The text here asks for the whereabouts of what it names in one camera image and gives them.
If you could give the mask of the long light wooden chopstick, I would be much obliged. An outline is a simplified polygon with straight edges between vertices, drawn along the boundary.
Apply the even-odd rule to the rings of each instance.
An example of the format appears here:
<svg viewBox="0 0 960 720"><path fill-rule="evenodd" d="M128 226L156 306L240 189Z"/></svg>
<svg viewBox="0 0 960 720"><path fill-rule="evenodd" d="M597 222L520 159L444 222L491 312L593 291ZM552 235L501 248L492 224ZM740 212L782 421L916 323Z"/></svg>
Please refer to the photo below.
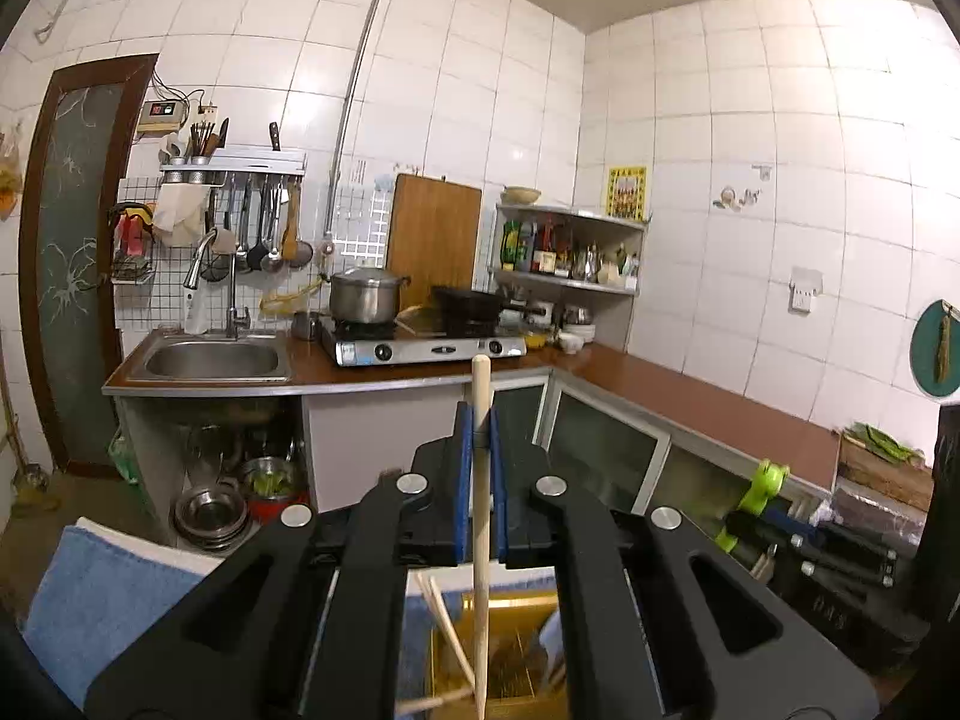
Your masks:
<svg viewBox="0 0 960 720"><path fill-rule="evenodd" d="M491 361L487 355L472 359L473 406L473 671L477 686L475 717L487 718L488 668L490 667L490 548L491 475L488 448L488 415L491 406Z"/></svg>

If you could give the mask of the green frog handled utensil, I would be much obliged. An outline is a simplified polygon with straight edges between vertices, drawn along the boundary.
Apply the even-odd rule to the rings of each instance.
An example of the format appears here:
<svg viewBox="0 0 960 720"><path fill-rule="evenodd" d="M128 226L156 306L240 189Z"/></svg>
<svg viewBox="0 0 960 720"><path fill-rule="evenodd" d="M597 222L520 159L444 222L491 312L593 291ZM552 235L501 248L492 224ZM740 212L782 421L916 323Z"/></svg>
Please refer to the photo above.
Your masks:
<svg viewBox="0 0 960 720"><path fill-rule="evenodd" d="M778 465L768 458L760 461L754 476L750 479L747 493L739 500L739 504L729 511L729 515L745 512L759 517L765 511L768 502L781 493L782 486L790 474L791 468L788 465ZM724 523L721 531L716 535L715 543L726 554L731 554L739 543L739 539L732 533L731 527Z"/></svg>

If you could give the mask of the chopstick in holder left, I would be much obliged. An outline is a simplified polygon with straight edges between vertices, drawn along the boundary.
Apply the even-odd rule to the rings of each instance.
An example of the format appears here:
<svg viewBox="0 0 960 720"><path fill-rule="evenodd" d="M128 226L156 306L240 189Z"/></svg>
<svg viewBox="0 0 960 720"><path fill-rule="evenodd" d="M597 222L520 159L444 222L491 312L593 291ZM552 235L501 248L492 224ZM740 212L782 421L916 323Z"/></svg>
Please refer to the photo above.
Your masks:
<svg viewBox="0 0 960 720"><path fill-rule="evenodd" d="M477 686L475 671L473 671L470 660L467 658L464 645L460 644L459 635L455 632L451 615L448 612L448 606L444 603L443 594L441 590L439 590L438 583L436 583L436 580L434 580L434 577L429 572L419 572L416 574L415 580L416 583L420 585L421 594L423 598L425 598L428 608L430 608L434 621L436 621L439 630L443 633L444 639L448 642L448 647L451 649L452 655L455 656L455 661L457 661L457 665L459 665L462 676L466 678L467 686L469 686L470 689L475 688L475 686Z"/></svg>

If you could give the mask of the chopstick in holder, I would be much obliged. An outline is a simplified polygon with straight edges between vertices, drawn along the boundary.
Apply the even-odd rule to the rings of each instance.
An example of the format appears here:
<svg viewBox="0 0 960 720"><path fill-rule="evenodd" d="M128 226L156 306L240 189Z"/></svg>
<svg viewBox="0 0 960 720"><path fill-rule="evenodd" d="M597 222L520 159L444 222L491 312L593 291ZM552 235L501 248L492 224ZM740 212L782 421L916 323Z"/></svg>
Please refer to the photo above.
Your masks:
<svg viewBox="0 0 960 720"><path fill-rule="evenodd" d="M443 633L444 639L448 642L448 647L451 649L452 655L455 656L455 661L457 661L457 665L459 665L462 676L466 678L467 686L469 686L470 689L475 688L475 686L477 686L475 671L473 671L470 660L467 658L464 645L460 644L459 635L455 632L451 615L448 612L448 606L444 603L443 594L441 590L439 590L438 583L436 583L436 580L434 580L434 577L429 572L419 572L416 574L415 580L416 583L420 585L421 594L423 598L425 598L428 608L430 608L434 621L436 621L439 630Z"/></svg>
<svg viewBox="0 0 960 720"><path fill-rule="evenodd" d="M470 686L455 689L454 691L443 692L438 695L428 695L420 699L399 700L394 707L395 717L405 717L405 715L415 715L420 712L438 709L452 702L470 699L473 695L473 689Z"/></svg>

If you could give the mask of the black wok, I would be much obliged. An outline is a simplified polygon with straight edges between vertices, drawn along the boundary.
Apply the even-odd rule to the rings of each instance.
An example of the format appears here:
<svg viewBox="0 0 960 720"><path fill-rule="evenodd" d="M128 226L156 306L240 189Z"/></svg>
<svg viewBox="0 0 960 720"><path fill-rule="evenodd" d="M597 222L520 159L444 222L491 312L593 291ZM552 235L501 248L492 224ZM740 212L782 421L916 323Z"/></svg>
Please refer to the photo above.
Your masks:
<svg viewBox="0 0 960 720"><path fill-rule="evenodd" d="M431 299L439 309L444 332L458 337L466 337L469 333L491 335L505 310L514 310L521 316L547 315L547 311L542 307L530 307L498 294L454 286L435 284L431 288Z"/></svg>

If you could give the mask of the gas stove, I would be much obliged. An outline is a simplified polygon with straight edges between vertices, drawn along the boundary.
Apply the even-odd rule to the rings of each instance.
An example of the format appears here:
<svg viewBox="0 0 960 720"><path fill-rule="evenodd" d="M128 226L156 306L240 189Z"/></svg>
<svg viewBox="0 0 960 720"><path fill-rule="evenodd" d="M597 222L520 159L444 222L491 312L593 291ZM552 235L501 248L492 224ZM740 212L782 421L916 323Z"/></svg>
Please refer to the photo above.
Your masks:
<svg viewBox="0 0 960 720"><path fill-rule="evenodd" d="M338 367L410 366L435 362L470 362L477 355L517 359L527 355L523 335L456 337L415 330L409 323L358 325L320 317L319 338Z"/></svg>

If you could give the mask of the steel cooking pot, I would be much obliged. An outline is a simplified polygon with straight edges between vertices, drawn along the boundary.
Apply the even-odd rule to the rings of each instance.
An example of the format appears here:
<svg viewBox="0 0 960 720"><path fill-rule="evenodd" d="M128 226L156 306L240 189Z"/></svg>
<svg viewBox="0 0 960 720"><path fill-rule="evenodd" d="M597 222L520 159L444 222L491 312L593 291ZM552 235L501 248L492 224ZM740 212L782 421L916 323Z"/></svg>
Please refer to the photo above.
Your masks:
<svg viewBox="0 0 960 720"><path fill-rule="evenodd" d="M336 322L356 325L392 323L400 312L402 288L409 277L398 277L384 268L353 266L329 278L329 310Z"/></svg>

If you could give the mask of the yellow perforated utensil holder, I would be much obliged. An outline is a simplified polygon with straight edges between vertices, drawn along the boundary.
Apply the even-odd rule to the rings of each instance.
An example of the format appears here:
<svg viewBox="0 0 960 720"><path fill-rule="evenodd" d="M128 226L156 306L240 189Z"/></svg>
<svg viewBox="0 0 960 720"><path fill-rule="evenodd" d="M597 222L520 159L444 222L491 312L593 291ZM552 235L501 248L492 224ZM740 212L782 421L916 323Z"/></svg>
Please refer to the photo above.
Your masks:
<svg viewBox="0 0 960 720"><path fill-rule="evenodd" d="M472 653L473 598L449 601L452 628L467 655ZM565 665L542 644L542 629L558 613L552 589L491 592L488 602L488 692L485 718L569 718ZM466 688L454 650L434 624L428 639L427 697ZM547 676L548 667L556 667ZM473 699L433 707L425 718L477 718Z"/></svg>

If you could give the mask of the wooden cutting board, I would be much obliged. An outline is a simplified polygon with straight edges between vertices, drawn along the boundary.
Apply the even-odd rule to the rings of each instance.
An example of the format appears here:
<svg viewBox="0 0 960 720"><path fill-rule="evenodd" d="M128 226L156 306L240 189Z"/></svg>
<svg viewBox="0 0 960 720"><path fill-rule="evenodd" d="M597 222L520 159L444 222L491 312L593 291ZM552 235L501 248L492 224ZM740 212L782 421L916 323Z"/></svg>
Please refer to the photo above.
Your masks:
<svg viewBox="0 0 960 720"><path fill-rule="evenodd" d="M427 304L435 286L472 286L480 206L478 188L398 174L386 270L405 278L400 309Z"/></svg>

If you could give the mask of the chopstick in holder right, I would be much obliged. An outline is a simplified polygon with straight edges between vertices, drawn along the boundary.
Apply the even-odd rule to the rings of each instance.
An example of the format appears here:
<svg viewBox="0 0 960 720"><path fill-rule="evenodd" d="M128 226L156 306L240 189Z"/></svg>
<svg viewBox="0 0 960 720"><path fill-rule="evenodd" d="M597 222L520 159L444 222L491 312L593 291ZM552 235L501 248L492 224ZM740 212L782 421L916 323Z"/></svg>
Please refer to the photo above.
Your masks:
<svg viewBox="0 0 960 720"><path fill-rule="evenodd" d="M395 717L405 717L405 715L415 715L420 712L438 709L452 702L470 699L473 695L473 689L470 686L455 689L454 691L443 692L438 695L428 695L420 699L399 700L394 707Z"/></svg>

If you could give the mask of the stacked steel bowls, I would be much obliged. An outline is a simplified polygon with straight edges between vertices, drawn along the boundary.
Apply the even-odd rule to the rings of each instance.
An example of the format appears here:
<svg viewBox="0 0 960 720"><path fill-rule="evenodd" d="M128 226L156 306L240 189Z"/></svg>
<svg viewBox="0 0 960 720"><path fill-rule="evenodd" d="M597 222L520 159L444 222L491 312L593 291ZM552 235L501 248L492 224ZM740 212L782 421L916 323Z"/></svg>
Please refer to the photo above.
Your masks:
<svg viewBox="0 0 960 720"><path fill-rule="evenodd" d="M244 497L228 483L199 484L174 500L172 527L185 541L205 551L235 546L249 530Z"/></svg>

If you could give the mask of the chrome sink faucet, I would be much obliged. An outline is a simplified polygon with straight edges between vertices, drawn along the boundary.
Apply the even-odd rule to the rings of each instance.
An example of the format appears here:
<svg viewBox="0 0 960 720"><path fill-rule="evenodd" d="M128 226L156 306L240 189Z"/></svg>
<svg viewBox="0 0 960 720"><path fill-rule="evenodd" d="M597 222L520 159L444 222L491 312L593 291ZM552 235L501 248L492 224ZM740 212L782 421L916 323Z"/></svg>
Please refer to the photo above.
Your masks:
<svg viewBox="0 0 960 720"><path fill-rule="evenodd" d="M195 247L189 270L182 282L182 328L189 335L206 332L205 309L200 295L203 275L215 275L215 283L226 283L226 320L223 333L231 340L251 328L251 314L238 305L238 262L236 236L212 227Z"/></svg>

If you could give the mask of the stainless steel sink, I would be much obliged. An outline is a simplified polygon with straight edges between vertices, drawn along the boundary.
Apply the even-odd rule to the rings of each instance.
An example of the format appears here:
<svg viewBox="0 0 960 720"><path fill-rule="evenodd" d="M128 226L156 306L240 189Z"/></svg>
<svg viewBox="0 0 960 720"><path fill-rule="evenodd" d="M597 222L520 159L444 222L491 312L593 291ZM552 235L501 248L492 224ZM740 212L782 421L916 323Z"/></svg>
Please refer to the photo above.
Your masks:
<svg viewBox="0 0 960 720"><path fill-rule="evenodd" d="M103 394L187 394L274 387L291 380L283 335L187 335L155 330L110 374Z"/></svg>

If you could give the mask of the blue fluffy towel mat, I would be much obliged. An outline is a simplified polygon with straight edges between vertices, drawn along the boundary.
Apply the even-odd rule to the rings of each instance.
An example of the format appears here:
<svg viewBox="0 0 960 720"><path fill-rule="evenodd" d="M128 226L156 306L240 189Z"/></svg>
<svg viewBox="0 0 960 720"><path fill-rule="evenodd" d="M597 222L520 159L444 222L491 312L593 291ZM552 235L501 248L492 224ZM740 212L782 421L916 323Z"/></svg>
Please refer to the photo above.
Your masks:
<svg viewBox="0 0 960 720"><path fill-rule="evenodd" d="M93 679L219 565L78 518L31 601L26 644L80 704Z"/></svg>

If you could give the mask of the dark wooden door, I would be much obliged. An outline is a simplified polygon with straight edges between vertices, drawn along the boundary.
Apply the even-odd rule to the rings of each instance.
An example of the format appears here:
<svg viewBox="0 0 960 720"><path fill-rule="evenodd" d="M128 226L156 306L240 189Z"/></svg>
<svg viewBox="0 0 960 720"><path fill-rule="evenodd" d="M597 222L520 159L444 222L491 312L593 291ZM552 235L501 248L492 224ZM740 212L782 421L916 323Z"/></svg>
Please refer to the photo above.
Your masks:
<svg viewBox="0 0 960 720"><path fill-rule="evenodd" d="M114 478L116 408L101 387L122 362L110 281L119 182L153 54L54 71L29 149L18 301L29 383L53 466Z"/></svg>

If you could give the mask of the corner wall shelf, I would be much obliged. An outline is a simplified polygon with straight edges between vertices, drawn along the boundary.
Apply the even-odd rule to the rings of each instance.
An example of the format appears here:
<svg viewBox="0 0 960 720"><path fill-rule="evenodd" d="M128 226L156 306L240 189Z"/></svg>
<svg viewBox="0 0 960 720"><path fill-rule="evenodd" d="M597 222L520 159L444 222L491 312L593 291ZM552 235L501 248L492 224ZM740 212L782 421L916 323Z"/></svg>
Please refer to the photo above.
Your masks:
<svg viewBox="0 0 960 720"><path fill-rule="evenodd" d="M483 283L519 302L546 302L562 327L581 309L596 341L623 351L640 297L646 220L571 206L498 203Z"/></svg>

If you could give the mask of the yellow wall picture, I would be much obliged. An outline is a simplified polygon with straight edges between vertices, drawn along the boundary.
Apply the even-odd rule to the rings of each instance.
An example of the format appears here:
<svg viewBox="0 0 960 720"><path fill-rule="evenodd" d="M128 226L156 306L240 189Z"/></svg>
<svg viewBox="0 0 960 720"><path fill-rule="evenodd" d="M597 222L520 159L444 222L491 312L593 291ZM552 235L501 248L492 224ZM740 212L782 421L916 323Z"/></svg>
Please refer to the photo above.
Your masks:
<svg viewBox="0 0 960 720"><path fill-rule="evenodd" d="M604 211L619 220L646 220L646 166L611 167L607 172Z"/></svg>

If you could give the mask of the white wall socket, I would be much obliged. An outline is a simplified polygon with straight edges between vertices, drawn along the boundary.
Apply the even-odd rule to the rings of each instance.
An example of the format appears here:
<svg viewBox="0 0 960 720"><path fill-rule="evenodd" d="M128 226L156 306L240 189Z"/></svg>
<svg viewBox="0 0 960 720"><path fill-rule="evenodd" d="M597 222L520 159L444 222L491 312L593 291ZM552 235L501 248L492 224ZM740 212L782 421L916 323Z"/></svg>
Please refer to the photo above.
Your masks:
<svg viewBox="0 0 960 720"><path fill-rule="evenodd" d="M814 301L823 293L822 271L794 266L789 278L789 307L791 314L808 316L814 310Z"/></svg>

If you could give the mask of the wall utensil rack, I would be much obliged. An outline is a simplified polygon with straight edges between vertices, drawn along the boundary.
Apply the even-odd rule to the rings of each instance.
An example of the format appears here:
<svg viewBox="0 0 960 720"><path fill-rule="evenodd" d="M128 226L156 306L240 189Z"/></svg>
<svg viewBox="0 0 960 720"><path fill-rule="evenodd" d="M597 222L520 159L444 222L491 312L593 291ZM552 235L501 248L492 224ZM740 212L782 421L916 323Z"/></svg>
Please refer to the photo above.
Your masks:
<svg viewBox="0 0 960 720"><path fill-rule="evenodd" d="M285 148L276 125L267 146L231 146L224 135L218 128L190 145L172 142L158 151L158 176L121 182L119 200L107 213L114 284L149 283L176 252L184 255L187 273L195 247L212 227L235 234L239 273L251 268L249 254L265 250L278 259L285 205L306 177L308 156Z"/></svg>

